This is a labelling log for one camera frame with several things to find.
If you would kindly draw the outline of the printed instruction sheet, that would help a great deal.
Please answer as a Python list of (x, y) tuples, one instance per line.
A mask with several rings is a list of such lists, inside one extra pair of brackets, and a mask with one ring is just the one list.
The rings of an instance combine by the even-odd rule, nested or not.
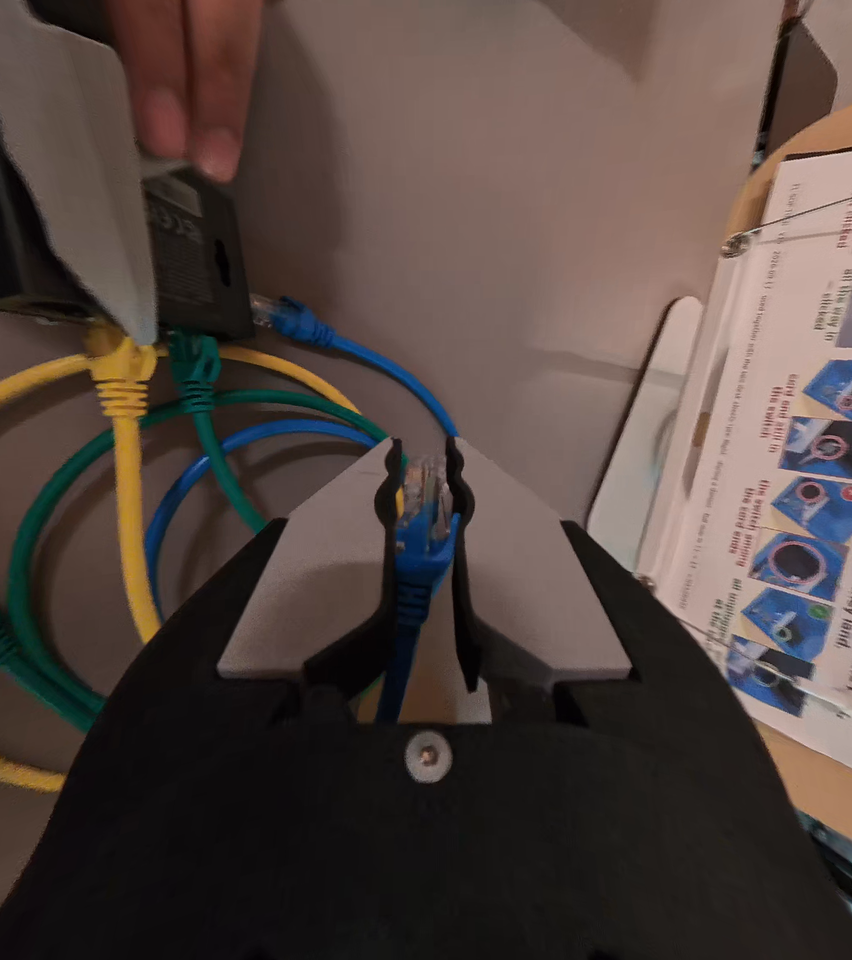
[(754, 719), (852, 769), (852, 150), (786, 159), (743, 244), (648, 577)]

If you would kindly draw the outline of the black network switch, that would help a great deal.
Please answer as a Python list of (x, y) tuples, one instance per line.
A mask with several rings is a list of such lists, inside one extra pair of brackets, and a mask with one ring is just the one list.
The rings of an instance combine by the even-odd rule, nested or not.
[[(99, 2), (26, 3), (38, 18), (113, 48)], [(250, 337), (232, 199), (184, 160), (158, 160), (136, 138), (135, 144), (156, 289), (156, 340), (176, 329), (219, 340)], [(52, 323), (112, 322), (51, 253), (34, 203), (1, 143), (0, 311)]]

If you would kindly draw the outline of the person's left hand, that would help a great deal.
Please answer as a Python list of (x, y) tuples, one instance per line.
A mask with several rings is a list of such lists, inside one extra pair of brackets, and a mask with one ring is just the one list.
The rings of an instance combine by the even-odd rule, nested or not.
[(262, 1), (105, 2), (140, 145), (227, 185), (240, 163)]

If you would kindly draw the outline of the white display stand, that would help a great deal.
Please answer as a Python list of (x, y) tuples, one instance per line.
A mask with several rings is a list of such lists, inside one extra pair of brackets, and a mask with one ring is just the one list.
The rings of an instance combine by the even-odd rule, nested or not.
[(683, 296), (665, 310), (640, 371), (586, 530), (623, 568), (639, 568), (704, 307)]

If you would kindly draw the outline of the instruction sheet on stand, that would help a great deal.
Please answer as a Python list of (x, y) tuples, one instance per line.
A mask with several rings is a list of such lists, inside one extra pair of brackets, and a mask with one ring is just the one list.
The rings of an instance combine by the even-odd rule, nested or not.
[[(786, 156), (846, 148), (852, 148), (852, 104), (806, 126), (767, 156), (749, 176), (733, 203), (725, 228), (727, 237), (760, 223), (771, 182)], [(852, 769), (760, 721), (754, 721), (754, 726), (793, 804), (852, 839)]]

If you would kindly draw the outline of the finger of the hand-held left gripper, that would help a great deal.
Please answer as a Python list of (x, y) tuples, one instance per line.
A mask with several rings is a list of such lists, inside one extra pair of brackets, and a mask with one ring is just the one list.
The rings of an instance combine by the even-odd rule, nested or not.
[(127, 337), (153, 344), (140, 158), (115, 50), (0, 1), (0, 143), (51, 253)]

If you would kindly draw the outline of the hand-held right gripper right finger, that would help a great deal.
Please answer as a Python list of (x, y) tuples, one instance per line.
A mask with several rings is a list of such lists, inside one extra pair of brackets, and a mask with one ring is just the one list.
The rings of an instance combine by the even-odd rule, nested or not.
[(619, 681), (632, 663), (564, 522), (464, 438), (448, 438), (457, 517), (452, 565), (456, 656), (467, 690), (514, 682)]

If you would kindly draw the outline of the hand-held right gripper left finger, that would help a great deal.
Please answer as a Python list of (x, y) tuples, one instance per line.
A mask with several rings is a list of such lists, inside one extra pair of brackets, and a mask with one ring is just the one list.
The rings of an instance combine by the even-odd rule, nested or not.
[(229, 680), (367, 690), (392, 659), (401, 442), (387, 438), (294, 509), (217, 663)]

